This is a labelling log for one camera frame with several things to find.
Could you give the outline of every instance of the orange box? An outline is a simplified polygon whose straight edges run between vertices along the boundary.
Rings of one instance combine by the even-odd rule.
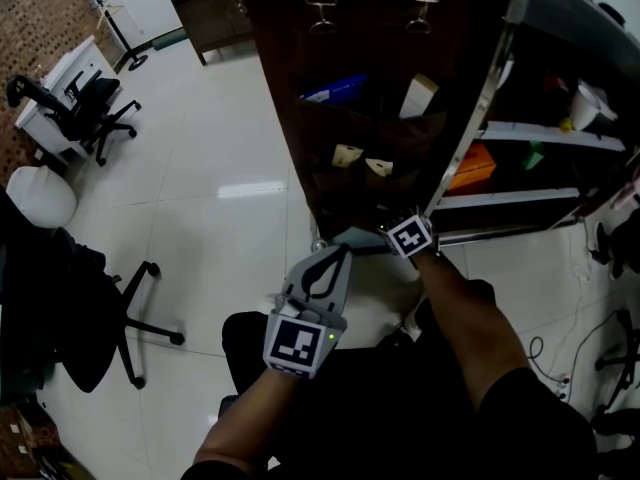
[[[453,177],[449,190],[464,187],[471,183],[486,180],[491,177],[496,168],[496,163],[491,158],[484,144],[471,144],[469,151],[458,167],[458,172]]]

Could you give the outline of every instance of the brick wall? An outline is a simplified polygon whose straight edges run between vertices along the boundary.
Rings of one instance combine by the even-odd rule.
[[[4,88],[15,74],[37,78],[36,66],[50,70],[66,52],[90,35],[106,59],[114,64],[120,45],[106,25],[96,30],[99,13],[90,0],[0,0],[0,185],[23,165],[37,165],[36,143],[13,126],[17,109],[7,105]]]

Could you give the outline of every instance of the white desk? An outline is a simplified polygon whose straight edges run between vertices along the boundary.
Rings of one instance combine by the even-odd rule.
[[[82,89],[98,70],[101,70],[102,76],[106,78],[118,78],[107,59],[98,50],[94,39],[91,36],[72,52],[65,53],[44,79],[44,87],[49,89],[53,96],[69,108],[73,107],[74,101],[64,93],[64,89],[80,71],[84,73],[78,79],[78,89]],[[35,101],[29,100],[27,106],[18,116],[15,126],[24,129],[43,149],[65,165],[68,165],[69,162],[60,156],[60,153],[69,148],[73,149],[81,157],[87,158],[87,152],[80,143],[67,140],[60,133],[56,123],[45,117],[44,114],[46,112],[49,112],[49,110]]]

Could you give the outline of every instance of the white tile floor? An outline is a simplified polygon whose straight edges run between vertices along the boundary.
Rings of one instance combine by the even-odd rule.
[[[220,400],[234,393],[221,326],[278,291],[288,267],[308,254],[309,213],[252,45],[216,52],[203,68],[182,42],[151,52],[144,66],[121,77],[115,107],[132,98],[142,103],[130,117],[138,136],[114,134],[103,168],[93,161],[74,166],[68,178],[79,206],[68,229],[105,253],[108,272],[120,274],[123,284],[143,260],[157,262],[162,279],[144,283],[130,314],[181,329],[187,343],[178,350],[130,332],[145,389],[128,383],[116,355],[93,393],[81,393],[58,368],[39,400],[64,444],[99,480],[176,479],[215,421]],[[606,211],[601,217],[609,225],[624,220]],[[611,310],[640,309],[635,278],[625,274],[612,284],[608,271],[590,261],[586,243],[585,229],[575,226],[446,254],[464,275],[493,284],[525,347],[541,336],[539,362],[560,375],[571,371],[582,337]],[[419,290],[408,263],[359,259],[341,346],[375,344]],[[616,341],[612,323],[581,351],[572,404],[585,415],[611,381],[596,376],[595,358]]]

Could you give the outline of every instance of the forearm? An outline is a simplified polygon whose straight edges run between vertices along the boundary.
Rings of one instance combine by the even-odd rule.
[[[453,349],[478,409],[500,377],[516,368],[529,367],[522,344],[498,307],[477,293],[453,266],[429,253],[413,259],[436,321]]]
[[[251,474],[284,419],[298,383],[293,376],[266,370],[211,428],[194,462],[219,460]]]

